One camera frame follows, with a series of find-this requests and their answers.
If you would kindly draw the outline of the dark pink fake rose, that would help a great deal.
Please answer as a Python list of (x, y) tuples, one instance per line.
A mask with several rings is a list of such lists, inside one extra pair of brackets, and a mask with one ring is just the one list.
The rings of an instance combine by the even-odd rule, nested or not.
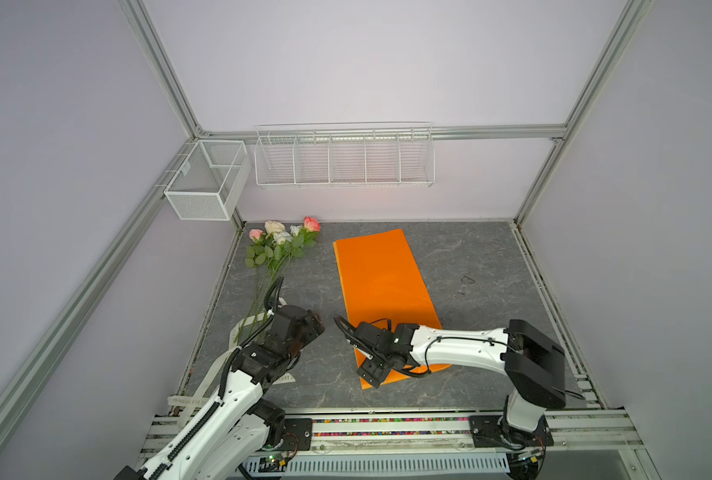
[(262, 270), (249, 315), (264, 309), (264, 300), (270, 286), (282, 277), (287, 265), (305, 255), (317, 243), (321, 226), (313, 217), (305, 217), (300, 225), (285, 226), (280, 221), (268, 220), (263, 228), (249, 232), (250, 246), (246, 248), (245, 263)]

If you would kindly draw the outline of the white fake rose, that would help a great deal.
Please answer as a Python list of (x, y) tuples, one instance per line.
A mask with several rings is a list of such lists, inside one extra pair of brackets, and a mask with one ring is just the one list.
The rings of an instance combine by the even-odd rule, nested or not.
[(267, 221), (263, 229), (249, 232), (251, 244), (246, 248), (245, 263), (256, 272), (255, 293), (247, 313), (248, 334), (256, 333), (265, 321), (268, 307), (265, 295), (273, 283), (283, 274), (286, 265), (302, 250), (304, 238), (301, 228), (293, 226), (289, 231), (284, 224)]

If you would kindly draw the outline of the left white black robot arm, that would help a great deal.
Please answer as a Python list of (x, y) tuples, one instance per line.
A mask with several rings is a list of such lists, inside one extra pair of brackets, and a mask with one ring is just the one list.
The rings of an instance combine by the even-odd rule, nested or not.
[(242, 471), (252, 453), (283, 444), (285, 411), (263, 396), (325, 327), (312, 311), (280, 304), (282, 284), (279, 277), (266, 291), (265, 321), (232, 350), (206, 404), (143, 466), (123, 467), (118, 479), (224, 479)]

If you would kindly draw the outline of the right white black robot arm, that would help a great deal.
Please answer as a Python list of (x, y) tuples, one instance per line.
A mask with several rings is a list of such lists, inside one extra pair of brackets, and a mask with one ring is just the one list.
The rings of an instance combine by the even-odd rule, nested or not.
[(354, 327), (335, 319), (348, 343), (365, 356), (357, 374), (377, 388), (390, 373), (422, 378), (436, 365), (477, 368), (506, 376), (513, 385), (499, 420), (474, 424), (474, 438), (511, 451), (545, 447), (545, 412), (566, 406), (565, 351), (527, 321), (500, 329), (462, 331), (418, 324), (375, 322)]

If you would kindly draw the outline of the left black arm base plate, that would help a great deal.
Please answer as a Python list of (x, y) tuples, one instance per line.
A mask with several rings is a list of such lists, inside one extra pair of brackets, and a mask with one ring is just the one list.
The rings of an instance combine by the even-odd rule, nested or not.
[(263, 450), (309, 451), (313, 440), (313, 419), (309, 417), (285, 418), (275, 422), (268, 432)]

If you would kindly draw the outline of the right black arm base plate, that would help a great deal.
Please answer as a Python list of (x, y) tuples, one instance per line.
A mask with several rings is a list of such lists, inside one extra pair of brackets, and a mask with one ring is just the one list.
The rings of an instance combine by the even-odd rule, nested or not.
[(472, 415), (469, 427), (476, 448), (503, 448), (522, 451), (530, 448), (544, 448), (555, 444), (546, 418), (539, 419), (534, 432), (526, 432), (515, 427), (505, 427), (498, 414)]

